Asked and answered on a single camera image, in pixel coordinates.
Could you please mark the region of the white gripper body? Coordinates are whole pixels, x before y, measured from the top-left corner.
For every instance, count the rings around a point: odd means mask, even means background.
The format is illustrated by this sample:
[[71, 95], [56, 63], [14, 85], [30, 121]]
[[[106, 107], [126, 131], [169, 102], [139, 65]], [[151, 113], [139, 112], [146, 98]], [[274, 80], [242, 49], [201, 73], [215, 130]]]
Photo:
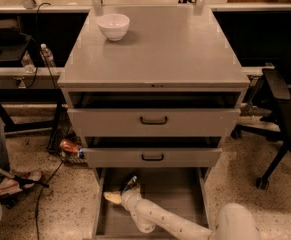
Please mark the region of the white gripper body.
[[126, 210], [134, 210], [136, 204], [142, 199], [141, 194], [136, 190], [128, 190], [122, 194], [122, 206]]

